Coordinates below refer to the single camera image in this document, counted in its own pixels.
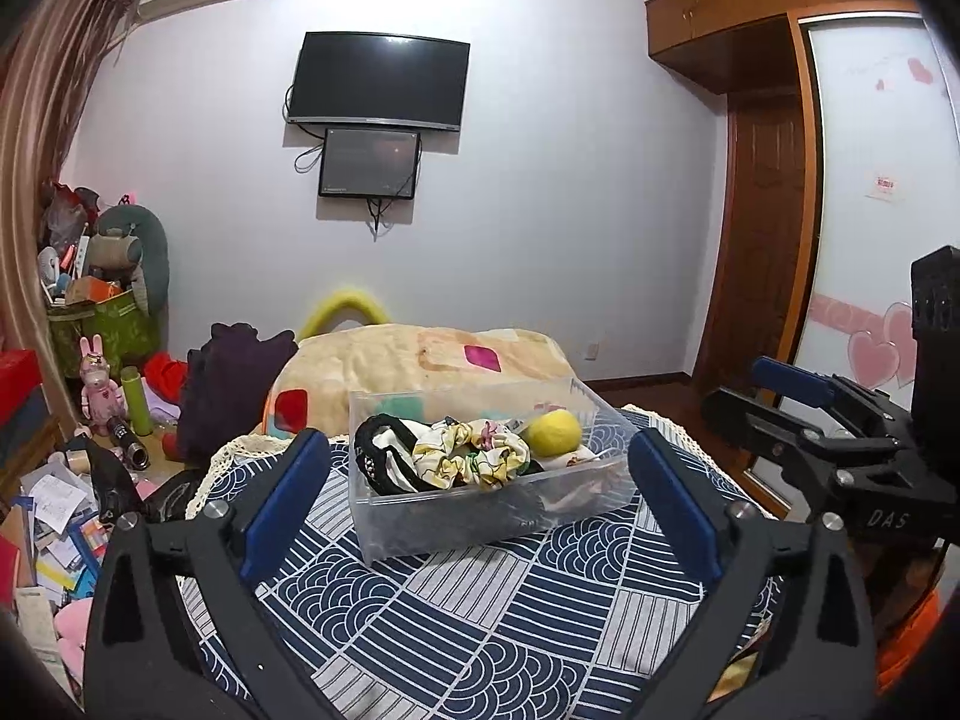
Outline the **black and white garment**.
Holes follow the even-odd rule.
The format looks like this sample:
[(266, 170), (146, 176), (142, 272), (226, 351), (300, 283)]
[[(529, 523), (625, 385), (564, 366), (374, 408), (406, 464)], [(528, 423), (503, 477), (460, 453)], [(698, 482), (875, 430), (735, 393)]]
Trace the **black and white garment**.
[(358, 470), (378, 496), (427, 493), (433, 489), (416, 471), (413, 447), (430, 428), (413, 419), (374, 415), (353, 436)]

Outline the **yellow plush doll head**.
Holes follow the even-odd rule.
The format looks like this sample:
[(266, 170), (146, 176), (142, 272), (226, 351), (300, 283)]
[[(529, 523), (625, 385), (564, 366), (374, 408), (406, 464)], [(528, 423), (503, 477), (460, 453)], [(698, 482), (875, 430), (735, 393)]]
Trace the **yellow plush doll head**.
[(539, 458), (556, 458), (579, 449), (583, 428), (568, 410), (547, 411), (527, 423), (523, 439)]

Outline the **yellow floral scrunchie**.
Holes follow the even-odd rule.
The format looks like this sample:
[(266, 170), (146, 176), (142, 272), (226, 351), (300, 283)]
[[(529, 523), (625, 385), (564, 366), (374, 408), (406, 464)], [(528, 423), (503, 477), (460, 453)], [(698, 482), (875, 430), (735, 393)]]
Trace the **yellow floral scrunchie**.
[(500, 489), (529, 469), (532, 452), (509, 422), (443, 419), (413, 447), (418, 474), (433, 488)]

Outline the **dark purple plush cushion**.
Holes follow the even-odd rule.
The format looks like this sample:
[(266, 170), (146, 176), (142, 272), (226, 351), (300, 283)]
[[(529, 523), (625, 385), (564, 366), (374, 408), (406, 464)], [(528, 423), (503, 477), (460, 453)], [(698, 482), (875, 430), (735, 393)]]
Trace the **dark purple plush cushion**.
[(179, 457), (206, 466), (224, 444), (252, 431), (270, 388), (296, 351), (291, 330), (261, 340), (249, 323), (213, 323), (210, 340), (187, 355), (179, 395)]

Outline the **beige patterned blanket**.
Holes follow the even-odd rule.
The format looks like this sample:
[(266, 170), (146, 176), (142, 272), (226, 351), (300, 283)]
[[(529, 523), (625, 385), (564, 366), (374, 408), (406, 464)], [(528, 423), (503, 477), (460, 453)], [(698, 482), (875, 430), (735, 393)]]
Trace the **beige patterned blanket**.
[(573, 376), (560, 345), (532, 330), (364, 325), (298, 343), (268, 392), (260, 430), (278, 434), (285, 427), (315, 427), (340, 436), (348, 431), (353, 394), (406, 394)]

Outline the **clear plastic storage bin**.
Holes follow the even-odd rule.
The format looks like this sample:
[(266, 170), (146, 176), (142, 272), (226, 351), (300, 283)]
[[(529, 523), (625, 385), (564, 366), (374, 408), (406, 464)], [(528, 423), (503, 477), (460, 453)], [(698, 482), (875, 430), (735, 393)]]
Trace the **clear plastic storage bin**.
[(635, 427), (576, 379), (348, 400), (364, 561), (534, 535), (630, 504)]

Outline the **black flashlight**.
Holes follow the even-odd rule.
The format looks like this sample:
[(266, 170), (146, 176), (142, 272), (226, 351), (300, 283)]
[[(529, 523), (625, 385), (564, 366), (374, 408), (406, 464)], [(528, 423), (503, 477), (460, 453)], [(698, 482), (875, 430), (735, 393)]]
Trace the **black flashlight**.
[(146, 447), (128, 426), (127, 421), (113, 416), (107, 422), (107, 432), (112, 444), (121, 450), (121, 460), (135, 472), (143, 472), (149, 466), (149, 455)]

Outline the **red plush item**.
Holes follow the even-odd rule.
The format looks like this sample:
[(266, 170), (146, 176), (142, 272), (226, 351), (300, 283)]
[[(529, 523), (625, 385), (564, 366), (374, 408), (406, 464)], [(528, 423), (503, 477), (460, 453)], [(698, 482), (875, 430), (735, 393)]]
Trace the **red plush item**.
[(145, 362), (142, 376), (158, 397), (167, 403), (178, 405), (187, 372), (187, 362), (174, 359), (166, 351), (158, 351)]

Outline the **yellow green plush arch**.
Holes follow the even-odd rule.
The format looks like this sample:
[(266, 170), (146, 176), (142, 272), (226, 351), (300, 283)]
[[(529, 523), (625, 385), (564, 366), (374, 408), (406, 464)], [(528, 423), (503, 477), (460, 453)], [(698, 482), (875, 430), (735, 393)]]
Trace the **yellow green plush arch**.
[(342, 314), (357, 316), (366, 325), (384, 325), (391, 321), (381, 302), (377, 302), (370, 293), (363, 289), (342, 288), (329, 294), (314, 307), (296, 336), (300, 340), (306, 340), (329, 332)]

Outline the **green bottle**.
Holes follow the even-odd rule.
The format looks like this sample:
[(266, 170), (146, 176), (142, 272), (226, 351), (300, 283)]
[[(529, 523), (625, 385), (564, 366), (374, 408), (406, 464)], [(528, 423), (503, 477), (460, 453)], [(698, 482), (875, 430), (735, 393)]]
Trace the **green bottle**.
[(127, 403), (128, 422), (137, 436), (153, 433), (153, 419), (149, 414), (143, 379), (135, 366), (125, 366), (121, 371), (121, 385)]

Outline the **pink rabbit toy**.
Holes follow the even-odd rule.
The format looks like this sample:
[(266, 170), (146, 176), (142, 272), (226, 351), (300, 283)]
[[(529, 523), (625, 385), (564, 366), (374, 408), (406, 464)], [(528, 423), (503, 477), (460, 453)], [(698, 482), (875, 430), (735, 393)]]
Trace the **pink rabbit toy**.
[(107, 436), (113, 419), (127, 418), (124, 390), (110, 377), (110, 366), (99, 333), (80, 338), (80, 353), (83, 418), (95, 433)]

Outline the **green cardboard box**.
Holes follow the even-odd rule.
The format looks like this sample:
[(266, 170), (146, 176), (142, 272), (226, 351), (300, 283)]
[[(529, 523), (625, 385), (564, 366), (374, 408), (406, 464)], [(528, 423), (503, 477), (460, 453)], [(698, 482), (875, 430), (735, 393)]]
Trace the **green cardboard box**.
[(114, 377), (125, 366), (142, 366), (160, 351), (158, 319), (140, 310), (132, 291), (99, 304), (49, 307), (47, 320), (57, 366), (67, 379), (80, 377), (82, 337), (101, 337), (104, 357)]

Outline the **pink plush pillow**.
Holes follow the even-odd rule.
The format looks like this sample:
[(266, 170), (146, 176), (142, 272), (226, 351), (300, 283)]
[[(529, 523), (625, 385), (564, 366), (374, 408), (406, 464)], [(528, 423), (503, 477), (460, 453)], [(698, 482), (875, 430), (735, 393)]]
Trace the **pink plush pillow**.
[(82, 600), (67, 603), (53, 615), (53, 628), (57, 634), (60, 658), (64, 662), (67, 673), (78, 684), (83, 684), (86, 633), (91, 608), (93, 608), (93, 600), (82, 598)]

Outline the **grey green plush toy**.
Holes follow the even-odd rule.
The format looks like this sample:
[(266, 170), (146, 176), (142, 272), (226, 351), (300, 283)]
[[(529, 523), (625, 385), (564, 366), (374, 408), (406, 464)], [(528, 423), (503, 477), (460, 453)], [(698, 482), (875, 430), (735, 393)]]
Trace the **grey green plush toy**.
[(160, 218), (142, 205), (101, 211), (89, 241), (86, 271), (130, 289), (145, 316), (158, 317), (169, 289), (169, 250)]

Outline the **white sliding wardrobe door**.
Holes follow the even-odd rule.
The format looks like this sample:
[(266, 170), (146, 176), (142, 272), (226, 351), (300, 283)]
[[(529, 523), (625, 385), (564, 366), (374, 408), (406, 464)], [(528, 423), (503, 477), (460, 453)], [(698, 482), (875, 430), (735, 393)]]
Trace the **white sliding wardrobe door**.
[(805, 18), (820, 221), (794, 361), (910, 406), (911, 264), (958, 241), (958, 67), (918, 16)]

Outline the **red box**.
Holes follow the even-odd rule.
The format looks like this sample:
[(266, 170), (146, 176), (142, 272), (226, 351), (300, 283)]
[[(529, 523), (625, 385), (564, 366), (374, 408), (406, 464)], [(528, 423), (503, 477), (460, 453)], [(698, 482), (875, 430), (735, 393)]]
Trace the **red box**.
[(20, 411), (37, 387), (43, 385), (34, 349), (9, 349), (0, 353), (0, 424), (5, 426)]

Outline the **wooden wardrobe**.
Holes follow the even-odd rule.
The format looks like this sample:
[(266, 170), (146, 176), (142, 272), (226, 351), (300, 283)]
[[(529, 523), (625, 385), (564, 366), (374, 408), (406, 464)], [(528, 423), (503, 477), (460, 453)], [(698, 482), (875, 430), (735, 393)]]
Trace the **wooden wardrobe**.
[(647, 0), (647, 54), (727, 103), (726, 197), (693, 387), (747, 392), (760, 356), (790, 361), (809, 305), (820, 156), (800, 21), (913, 0)]

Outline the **striped brown curtain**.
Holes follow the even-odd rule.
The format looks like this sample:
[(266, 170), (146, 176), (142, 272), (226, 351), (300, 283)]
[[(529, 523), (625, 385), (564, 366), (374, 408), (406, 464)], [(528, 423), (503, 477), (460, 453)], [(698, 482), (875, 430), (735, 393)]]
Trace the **striped brown curtain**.
[(34, 351), (60, 431), (76, 410), (37, 271), (41, 200), (59, 179), (94, 76), (133, 0), (36, 0), (2, 43), (2, 344)]

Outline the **small black wall monitor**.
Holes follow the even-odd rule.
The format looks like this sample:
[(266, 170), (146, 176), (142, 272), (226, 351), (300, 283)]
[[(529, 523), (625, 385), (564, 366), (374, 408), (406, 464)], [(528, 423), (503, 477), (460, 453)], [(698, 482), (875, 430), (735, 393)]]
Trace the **small black wall monitor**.
[(320, 158), (319, 195), (329, 199), (411, 200), (421, 138), (390, 128), (331, 127)]

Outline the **wall mounted black television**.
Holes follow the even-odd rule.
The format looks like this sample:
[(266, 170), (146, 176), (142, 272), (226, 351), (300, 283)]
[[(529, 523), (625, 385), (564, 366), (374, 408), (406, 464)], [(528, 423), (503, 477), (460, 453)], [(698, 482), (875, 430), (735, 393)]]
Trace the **wall mounted black television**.
[(455, 132), (470, 46), (436, 37), (316, 31), (302, 39), (286, 115), (297, 124)]

